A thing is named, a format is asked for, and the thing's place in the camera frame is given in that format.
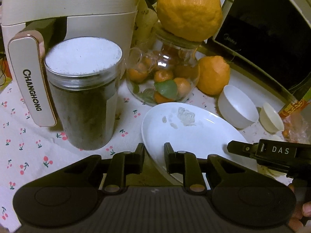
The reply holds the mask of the person's right hand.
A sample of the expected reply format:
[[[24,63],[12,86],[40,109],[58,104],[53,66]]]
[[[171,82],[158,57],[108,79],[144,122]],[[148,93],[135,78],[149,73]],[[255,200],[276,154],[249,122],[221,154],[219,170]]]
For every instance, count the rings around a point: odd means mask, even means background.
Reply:
[[[294,232],[310,233],[310,222],[305,226],[302,223],[303,217],[310,218],[310,201],[305,201],[305,189],[296,187],[294,182],[290,183],[288,187],[294,192],[297,199],[295,210],[289,220],[288,226]]]

